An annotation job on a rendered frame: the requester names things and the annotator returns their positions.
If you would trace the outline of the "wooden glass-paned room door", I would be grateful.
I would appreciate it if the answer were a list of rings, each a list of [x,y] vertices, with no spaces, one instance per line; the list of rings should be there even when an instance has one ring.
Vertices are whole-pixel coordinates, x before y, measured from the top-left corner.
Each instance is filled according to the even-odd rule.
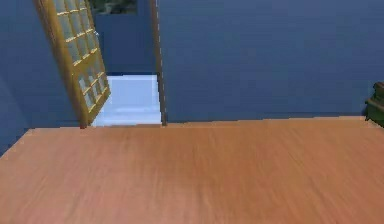
[[[110,96],[88,0],[32,0],[79,126],[91,126]]]

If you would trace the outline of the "dark green cabinet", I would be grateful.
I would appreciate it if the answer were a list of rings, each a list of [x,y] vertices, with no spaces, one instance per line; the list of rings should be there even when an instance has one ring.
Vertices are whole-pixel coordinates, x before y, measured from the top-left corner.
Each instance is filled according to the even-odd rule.
[[[372,96],[365,101],[365,120],[372,120],[384,128],[384,82],[376,82],[373,89]]]

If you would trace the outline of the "dark framed wall picture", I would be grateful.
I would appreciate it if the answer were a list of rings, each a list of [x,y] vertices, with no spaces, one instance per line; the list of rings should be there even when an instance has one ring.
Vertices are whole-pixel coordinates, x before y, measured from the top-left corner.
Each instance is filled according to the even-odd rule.
[[[89,0],[94,13],[109,14],[135,14],[137,0]]]

